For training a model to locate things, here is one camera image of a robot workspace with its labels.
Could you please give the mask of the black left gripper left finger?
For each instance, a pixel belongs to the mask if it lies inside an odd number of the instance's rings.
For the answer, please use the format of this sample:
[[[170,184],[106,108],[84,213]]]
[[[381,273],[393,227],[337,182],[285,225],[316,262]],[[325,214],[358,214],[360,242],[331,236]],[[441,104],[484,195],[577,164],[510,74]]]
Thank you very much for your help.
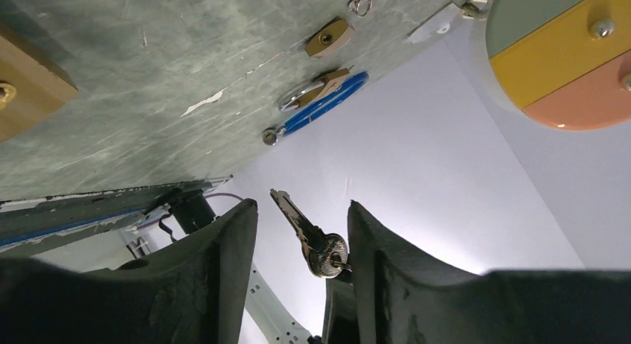
[[[236,343],[257,234],[246,199],[116,270],[1,260],[3,343]]]

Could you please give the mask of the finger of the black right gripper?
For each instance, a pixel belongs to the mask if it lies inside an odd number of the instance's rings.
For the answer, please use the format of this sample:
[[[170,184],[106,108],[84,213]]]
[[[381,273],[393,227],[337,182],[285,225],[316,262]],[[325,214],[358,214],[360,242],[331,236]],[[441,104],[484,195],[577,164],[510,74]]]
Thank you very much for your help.
[[[356,299],[351,284],[338,279],[326,280],[326,303],[322,342],[328,344],[360,343]]]

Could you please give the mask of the dark metal key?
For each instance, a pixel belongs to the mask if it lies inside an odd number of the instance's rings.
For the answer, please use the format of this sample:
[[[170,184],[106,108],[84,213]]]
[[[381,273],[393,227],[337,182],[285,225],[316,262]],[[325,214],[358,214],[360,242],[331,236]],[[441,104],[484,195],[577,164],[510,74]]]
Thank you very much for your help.
[[[318,278],[335,278],[351,272],[346,240],[336,233],[325,233],[314,225],[291,200],[286,191],[270,190],[270,196],[294,229],[310,272]]]

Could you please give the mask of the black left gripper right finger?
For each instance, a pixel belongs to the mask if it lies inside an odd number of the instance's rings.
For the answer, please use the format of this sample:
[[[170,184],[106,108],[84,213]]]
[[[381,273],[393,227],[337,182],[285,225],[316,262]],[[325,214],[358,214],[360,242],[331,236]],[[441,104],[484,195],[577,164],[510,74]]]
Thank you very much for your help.
[[[628,343],[630,273],[449,265],[386,228],[360,203],[347,213],[362,343]]]

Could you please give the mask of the long shackle brass padlock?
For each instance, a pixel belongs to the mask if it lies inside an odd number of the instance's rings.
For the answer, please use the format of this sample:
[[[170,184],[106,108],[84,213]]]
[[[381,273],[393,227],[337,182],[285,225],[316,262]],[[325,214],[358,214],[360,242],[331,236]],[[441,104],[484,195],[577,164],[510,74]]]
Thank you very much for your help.
[[[9,30],[1,30],[1,141],[42,122],[77,93],[57,64]]]

